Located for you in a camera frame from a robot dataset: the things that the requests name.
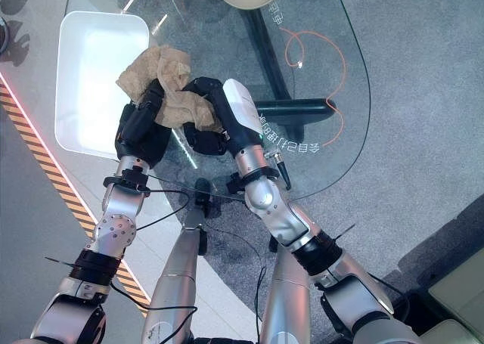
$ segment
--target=orange cable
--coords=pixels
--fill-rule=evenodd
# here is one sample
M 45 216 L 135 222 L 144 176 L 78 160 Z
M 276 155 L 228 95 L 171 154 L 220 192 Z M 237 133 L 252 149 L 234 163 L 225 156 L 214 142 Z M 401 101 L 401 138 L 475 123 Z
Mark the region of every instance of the orange cable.
M 342 76 L 341 76 L 341 80 L 340 80 L 340 84 L 336 87 L 336 89 L 331 92 L 327 97 L 326 97 L 326 105 L 332 109 L 334 112 L 336 112 L 338 114 L 338 116 L 340 117 L 340 121 L 341 121 L 341 125 L 340 125 L 340 130 L 338 131 L 338 133 L 335 134 L 335 136 L 326 141 L 325 143 L 323 143 L 323 147 L 324 146 L 328 146 L 329 144 L 332 144 L 333 142 L 335 142 L 335 140 L 338 139 L 338 137 L 341 135 L 341 133 L 343 132 L 343 129 L 344 129 L 344 125 L 345 125 L 345 119 L 344 119 L 344 116 L 343 116 L 343 113 L 338 110 L 338 108 L 336 107 L 333 107 L 331 106 L 328 101 L 334 97 L 336 95 L 336 93 L 338 93 L 340 91 L 340 89 L 343 87 L 344 85 L 344 82 L 346 80 L 346 60 L 345 60 L 345 57 L 342 53 L 342 51 L 340 50 L 340 48 L 333 42 L 331 41 L 328 37 L 326 36 L 323 36 L 322 34 L 320 33 L 317 33 L 317 32 L 314 32 L 314 31 L 311 31 L 311 30 L 303 30 L 301 32 L 291 32 L 290 30 L 288 29 L 285 29 L 285 28 L 280 28 L 281 30 L 285 31 L 286 33 L 290 34 L 291 37 L 289 38 L 289 40 L 287 41 L 286 43 L 286 48 L 284 50 L 284 57 L 286 59 L 286 63 L 287 65 L 289 65 L 290 67 L 298 67 L 299 64 L 296 63 L 296 64 L 292 64 L 290 61 L 289 61 L 289 57 L 287 56 L 287 51 L 289 49 L 289 45 L 290 43 L 293 41 L 293 39 L 296 39 L 299 43 L 299 46 L 301 47 L 301 53 L 302 53 L 302 58 L 301 58 L 301 61 L 300 62 L 303 62 L 304 61 L 304 58 L 306 57 L 306 51 L 304 49 L 304 44 L 303 42 L 301 41 L 301 38 L 299 37 L 301 34 L 309 34 L 309 35 L 312 35 L 312 36 L 317 36 L 318 38 L 320 39 L 323 39 L 324 41 L 326 41 L 327 43 L 329 43 L 334 49 L 336 49 L 336 51 L 338 52 L 338 54 L 340 55 L 340 58 L 341 58 L 341 62 L 342 62 L 342 65 L 343 65 L 343 71 L 342 71 Z

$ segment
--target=white floor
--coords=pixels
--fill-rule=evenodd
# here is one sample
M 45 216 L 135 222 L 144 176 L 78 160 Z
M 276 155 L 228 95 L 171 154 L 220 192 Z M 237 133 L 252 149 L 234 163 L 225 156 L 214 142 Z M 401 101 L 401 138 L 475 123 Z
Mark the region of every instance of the white floor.
M 23 22 L 19 35 L 30 34 L 31 50 L 21 67 L 3 63 L 0 72 L 84 201 L 100 217 L 104 195 L 102 181 L 113 174 L 117 163 L 63 150 L 54 138 L 57 46 L 66 1 L 28 0 L 15 18 Z M 73 0 L 71 5 L 95 10 L 87 0 Z M 158 183 L 152 181 L 150 185 L 156 187 Z M 152 222 L 171 211 L 164 194 L 152 194 L 145 200 L 137 223 Z M 125 260 L 148 294 L 154 290 L 179 230 L 180 222 L 172 216 L 140 232 L 127 249 Z M 256 341 L 254 313 L 232 293 L 203 257 L 198 260 L 196 306 L 199 310 L 192 321 L 196 336 Z

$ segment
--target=black connector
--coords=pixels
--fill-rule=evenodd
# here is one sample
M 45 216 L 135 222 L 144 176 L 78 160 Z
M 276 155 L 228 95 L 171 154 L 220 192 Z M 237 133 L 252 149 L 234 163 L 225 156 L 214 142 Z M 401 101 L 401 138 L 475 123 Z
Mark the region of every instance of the black connector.
M 120 259 L 83 249 L 69 276 L 81 281 L 109 286 L 120 263 Z
M 327 270 L 341 257 L 343 250 L 323 231 L 314 236 L 308 243 L 293 252 L 296 260 L 308 272 L 309 276 Z

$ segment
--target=cable clip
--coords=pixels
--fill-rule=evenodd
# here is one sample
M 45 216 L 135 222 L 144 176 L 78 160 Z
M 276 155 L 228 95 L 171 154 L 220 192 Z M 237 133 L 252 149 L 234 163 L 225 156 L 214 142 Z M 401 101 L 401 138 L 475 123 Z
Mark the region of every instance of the cable clip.
M 278 148 L 275 148 L 274 150 L 270 150 L 267 153 L 265 153 L 264 157 L 266 159 L 270 159 L 270 158 L 274 159 L 275 164 L 278 166 L 279 172 L 281 173 L 281 176 L 284 179 L 284 182 L 286 183 L 286 189 L 290 190 L 291 183 L 289 179 L 289 174 L 287 174 L 286 164 L 284 164 L 284 160 L 282 158 L 282 152 Z

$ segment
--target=black table leg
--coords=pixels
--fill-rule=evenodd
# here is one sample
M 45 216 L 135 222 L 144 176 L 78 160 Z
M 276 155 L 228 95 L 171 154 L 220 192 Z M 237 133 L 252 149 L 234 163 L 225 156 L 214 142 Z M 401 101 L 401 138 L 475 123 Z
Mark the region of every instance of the black table leg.
M 278 59 L 275 56 L 274 47 L 260 9 L 241 10 L 240 14 L 244 19 L 250 40 L 256 49 L 261 68 L 271 86 L 274 98 L 276 100 L 290 100 L 291 96 L 287 90 L 281 68 L 279 68 Z M 288 140 L 303 142 L 304 125 L 291 124 L 284 125 L 284 127 Z

